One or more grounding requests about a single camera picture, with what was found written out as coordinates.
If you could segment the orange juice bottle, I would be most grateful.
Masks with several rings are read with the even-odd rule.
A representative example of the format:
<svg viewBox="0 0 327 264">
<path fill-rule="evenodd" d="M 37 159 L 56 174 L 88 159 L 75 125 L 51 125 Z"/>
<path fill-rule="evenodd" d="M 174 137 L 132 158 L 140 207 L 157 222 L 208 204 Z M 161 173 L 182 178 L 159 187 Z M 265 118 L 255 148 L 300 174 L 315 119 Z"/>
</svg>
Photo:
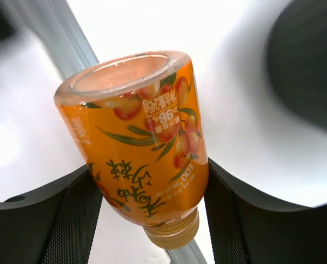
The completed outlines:
<svg viewBox="0 0 327 264">
<path fill-rule="evenodd" d="M 190 243 L 209 165 L 189 55 L 95 65 L 64 81 L 54 102 L 111 207 L 160 248 Z"/>
</svg>

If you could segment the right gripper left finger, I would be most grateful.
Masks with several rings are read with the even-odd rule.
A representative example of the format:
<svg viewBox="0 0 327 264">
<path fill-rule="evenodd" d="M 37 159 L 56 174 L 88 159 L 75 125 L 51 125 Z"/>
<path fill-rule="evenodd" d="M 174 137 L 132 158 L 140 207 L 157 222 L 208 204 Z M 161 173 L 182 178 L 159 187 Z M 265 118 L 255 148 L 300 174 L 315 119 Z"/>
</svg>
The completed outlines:
<svg viewBox="0 0 327 264">
<path fill-rule="evenodd" d="M 87 166 L 0 202 L 0 263 L 88 263 L 101 203 Z"/>
</svg>

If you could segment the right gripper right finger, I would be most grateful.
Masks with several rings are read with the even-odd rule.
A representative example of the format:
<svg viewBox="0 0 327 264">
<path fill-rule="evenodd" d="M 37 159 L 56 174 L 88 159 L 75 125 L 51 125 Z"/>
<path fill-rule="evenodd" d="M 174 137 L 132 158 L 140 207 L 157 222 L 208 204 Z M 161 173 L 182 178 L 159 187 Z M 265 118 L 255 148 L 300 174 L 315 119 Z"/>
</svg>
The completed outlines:
<svg viewBox="0 0 327 264">
<path fill-rule="evenodd" d="M 216 263 L 327 263 L 327 204 L 278 199 L 214 161 L 204 200 Z"/>
</svg>

